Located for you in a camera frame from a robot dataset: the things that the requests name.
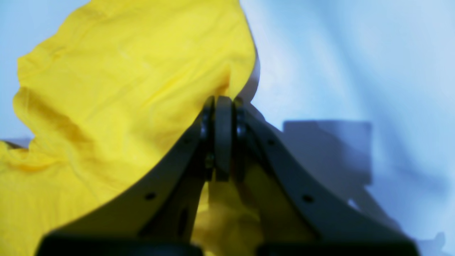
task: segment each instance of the white fabric background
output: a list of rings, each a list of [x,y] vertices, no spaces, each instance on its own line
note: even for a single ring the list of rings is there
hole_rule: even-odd
[[[17,58],[86,2],[0,3],[0,139],[33,138],[12,109]],[[455,2],[241,3],[260,60],[252,104],[294,156],[423,255],[455,255]]]

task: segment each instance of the crumpled cloth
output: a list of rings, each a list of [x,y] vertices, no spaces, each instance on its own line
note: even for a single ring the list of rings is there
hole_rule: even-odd
[[[93,0],[72,13],[18,61],[14,109],[35,138],[0,142],[0,255],[33,255],[46,232],[138,181],[208,96],[240,92],[254,61],[237,0]],[[192,242],[253,255],[258,223],[233,184],[205,186]]]

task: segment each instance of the yellow garment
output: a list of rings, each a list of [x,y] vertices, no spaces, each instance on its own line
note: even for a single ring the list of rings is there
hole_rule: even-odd
[[[92,0],[19,59],[29,149],[0,142],[0,255],[31,256],[48,231],[148,172],[210,95],[236,96],[254,64],[238,0]],[[232,184],[204,188],[192,240],[252,255],[258,215]]]

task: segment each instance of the yellow cloth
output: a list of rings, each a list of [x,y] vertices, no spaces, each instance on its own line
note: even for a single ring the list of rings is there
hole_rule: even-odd
[[[14,109],[35,138],[0,142],[0,255],[33,255],[43,234],[138,181],[208,96],[240,92],[254,56],[238,0],[93,0],[72,13],[19,59]],[[210,193],[192,240],[207,255],[253,254],[258,215],[232,184]]]

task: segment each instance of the mounting hole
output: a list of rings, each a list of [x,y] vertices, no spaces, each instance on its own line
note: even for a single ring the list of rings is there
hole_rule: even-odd
[[[180,213],[180,218],[178,220],[178,227],[177,227],[177,235],[183,236],[185,233],[185,229],[188,223],[188,207],[185,207],[182,212]]]
[[[302,199],[307,202],[307,203],[313,203],[314,202],[314,198],[310,195],[303,195],[302,196]]]
[[[148,193],[147,195],[145,195],[145,200],[153,200],[157,195],[153,192],[151,193]]]

